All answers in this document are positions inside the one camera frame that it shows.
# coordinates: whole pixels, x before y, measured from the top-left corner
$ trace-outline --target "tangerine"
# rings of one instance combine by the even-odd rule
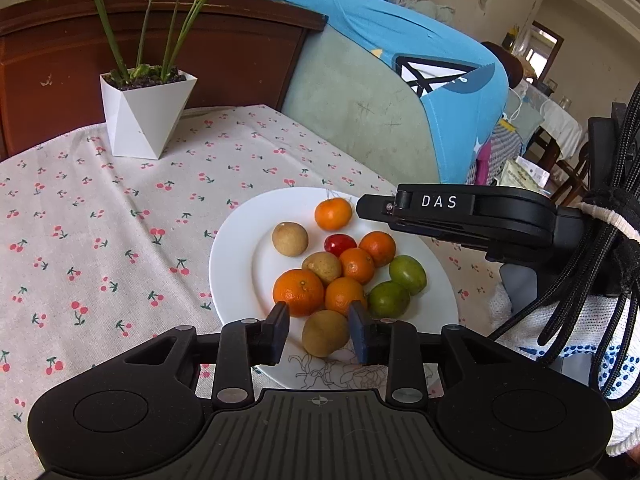
[[[367,251],[354,247],[347,249],[340,255],[342,263],[342,275],[346,278],[353,278],[361,285],[366,285],[373,278],[376,266],[373,258]]]
[[[310,270],[287,270],[273,284],[273,301],[289,305],[292,317],[309,316],[322,306],[324,286]]]
[[[384,267],[396,256],[395,240],[382,231],[372,231],[360,240],[359,248],[367,251],[376,267]]]
[[[349,305],[352,301],[360,301],[364,307],[367,306],[364,289],[356,280],[338,278],[329,283],[324,297],[324,306],[328,310],[335,310],[343,316],[348,316]]]
[[[325,231],[337,231],[343,228],[351,220],[353,208],[343,198],[330,198],[316,206],[314,218],[321,229]]]

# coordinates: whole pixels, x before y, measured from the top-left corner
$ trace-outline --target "crosshair logo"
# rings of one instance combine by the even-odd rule
[[[329,399],[323,397],[322,395],[315,396],[313,399],[309,399],[310,402],[314,403],[316,406],[324,406],[329,402]]]

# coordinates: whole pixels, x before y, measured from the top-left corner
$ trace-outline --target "blue sheet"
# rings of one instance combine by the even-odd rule
[[[507,75],[498,59],[465,34],[383,0],[285,1],[325,14],[407,81],[429,120],[440,181],[464,183],[506,106]]]

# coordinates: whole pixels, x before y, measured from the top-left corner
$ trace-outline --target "white plate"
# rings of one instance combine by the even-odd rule
[[[273,283],[286,270],[299,269],[312,253],[322,251],[330,234],[314,221],[316,206],[330,196],[341,196],[354,206],[358,199],[316,187],[277,189],[255,196],[242,204],[222,224],[211,248],[209,283],[216,311],[223,324],[253,317],[265,319],[273,307]],[[296,222],[309,234],[305,253],[289,258],[278,253],[271,243],[271,232],[280,222]],[[437,258],[415,235],[391,231],[380,222],[362,220],[356,214],[340,232],[357,242],[370,231],[384,231],[396,241],[397,254],[418,260],[427,273],[428,285],[412,297],[402,320],[419,332],[440,333],[443,325],[458,322],[458,307],[449,279]],[[376,270],[365,291],[389,279],[388,266]],[[301,344],[306,318],[290,319],[289,338],[280,363],[260,370],[290,389],[384,388],[386,367],[358,364],[351,342],[327,359],[312,357]],[[436,370],[425,367],[428,383],[436,380]]]

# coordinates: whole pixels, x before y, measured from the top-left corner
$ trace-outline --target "blue fabric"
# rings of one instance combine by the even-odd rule
[[[406,58],[467,67],[459,78],[418,94],[429,120],[440,181],[464,183],[506,105],[507,75],[498,59],[465,34],[383,0],[285,1],[325,14],[333,28],[396,72]]]

